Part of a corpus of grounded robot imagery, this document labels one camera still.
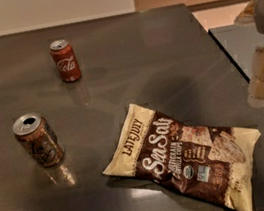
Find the red coke can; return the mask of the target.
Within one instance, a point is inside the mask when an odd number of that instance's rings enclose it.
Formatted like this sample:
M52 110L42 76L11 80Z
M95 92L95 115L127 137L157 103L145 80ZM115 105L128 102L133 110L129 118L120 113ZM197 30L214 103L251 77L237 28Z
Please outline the red coke can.
M57 40L52 42L50 47L50 54L58 69L58 74L64 82L77 81L82 76L79 63L75 56L72 45L66 40Z

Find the grey side table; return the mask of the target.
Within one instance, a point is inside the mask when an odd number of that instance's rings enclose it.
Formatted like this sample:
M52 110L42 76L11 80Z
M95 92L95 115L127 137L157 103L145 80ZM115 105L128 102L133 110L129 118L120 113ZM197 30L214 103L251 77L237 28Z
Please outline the grey side table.
M248 81L248 103L264 107L264 35L255 25L229 25L208 31L220 49Z

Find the brown chip bag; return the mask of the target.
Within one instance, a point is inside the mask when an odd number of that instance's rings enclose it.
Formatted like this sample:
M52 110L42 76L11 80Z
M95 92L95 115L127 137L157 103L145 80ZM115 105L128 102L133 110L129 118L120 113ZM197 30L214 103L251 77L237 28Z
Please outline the brown chip bag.
M131 104L106 175L151 180L183 195L253 211L252 128L187 126Z

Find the brown soda can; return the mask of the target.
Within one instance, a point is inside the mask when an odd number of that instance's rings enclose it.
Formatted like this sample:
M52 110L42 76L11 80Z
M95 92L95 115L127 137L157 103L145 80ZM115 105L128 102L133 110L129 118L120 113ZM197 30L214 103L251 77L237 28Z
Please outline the brown soda can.
M38 113L23 114L13 124L16 140L42 167L56 166L64 157L64 149L56 133Z

